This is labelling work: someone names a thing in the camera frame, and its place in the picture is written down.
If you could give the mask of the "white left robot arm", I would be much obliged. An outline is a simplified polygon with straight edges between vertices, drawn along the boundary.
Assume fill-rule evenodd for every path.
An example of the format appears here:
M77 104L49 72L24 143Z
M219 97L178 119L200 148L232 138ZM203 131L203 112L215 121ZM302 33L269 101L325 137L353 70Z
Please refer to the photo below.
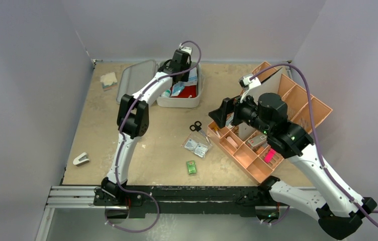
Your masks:
M150 106L173 84L188 81L189 72L197 65L192 63L191 48L181 47L175 50L173 57L165 61L140 90L121 97L117 116L117 150L100 187L112 205L122 204L126 193L131 193L125 187L128 170L135 147L148 130Z

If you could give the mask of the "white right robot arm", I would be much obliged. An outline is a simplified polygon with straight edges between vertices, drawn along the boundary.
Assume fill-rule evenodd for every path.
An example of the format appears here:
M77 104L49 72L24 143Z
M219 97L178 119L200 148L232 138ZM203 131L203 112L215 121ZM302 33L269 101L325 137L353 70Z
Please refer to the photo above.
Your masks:
M266 134L270 147L301 170L318 191L314 195L269 177L261 184L259 200L264 204L285 203L304 212L337 240L357 231L377 203L371 197L362 197L338 175L330 176L334 170L318 154L317 145L305 129L288 119L288 106L281 97L264 93L254 101L249 95L234 104L233 122L246 123Z

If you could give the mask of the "blue clear wipes packet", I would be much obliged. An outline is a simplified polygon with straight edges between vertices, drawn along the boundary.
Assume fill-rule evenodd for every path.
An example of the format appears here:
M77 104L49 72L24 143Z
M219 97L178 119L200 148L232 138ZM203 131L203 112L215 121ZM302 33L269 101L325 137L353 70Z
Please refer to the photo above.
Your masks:
M182 81L177 82L171 89L170 97L178 97L185 89L185 83Z

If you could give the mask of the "clear white cap bottle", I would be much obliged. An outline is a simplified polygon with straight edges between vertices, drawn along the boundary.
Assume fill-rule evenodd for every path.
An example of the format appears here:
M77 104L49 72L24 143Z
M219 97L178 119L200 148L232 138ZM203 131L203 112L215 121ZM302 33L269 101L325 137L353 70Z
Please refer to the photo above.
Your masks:
M169 98L171 96L171 90L167 89L161 94L161 97Z

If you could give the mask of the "white blue mask packet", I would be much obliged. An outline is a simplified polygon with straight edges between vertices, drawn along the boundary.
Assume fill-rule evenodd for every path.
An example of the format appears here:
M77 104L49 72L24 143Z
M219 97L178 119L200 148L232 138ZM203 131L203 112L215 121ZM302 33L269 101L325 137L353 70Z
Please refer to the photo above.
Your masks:
M198 83L198 72L197 68L193 68L189 73L188 73L188 81L186 82L186 86L196 86Z

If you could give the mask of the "red fabric pouch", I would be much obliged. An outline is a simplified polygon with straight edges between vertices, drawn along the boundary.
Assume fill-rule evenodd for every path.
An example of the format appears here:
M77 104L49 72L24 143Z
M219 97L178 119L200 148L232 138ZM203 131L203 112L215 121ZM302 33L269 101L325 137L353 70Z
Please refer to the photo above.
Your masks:
M175 98L195 98L198 95L198 87L196 85L185 86L184 89Z

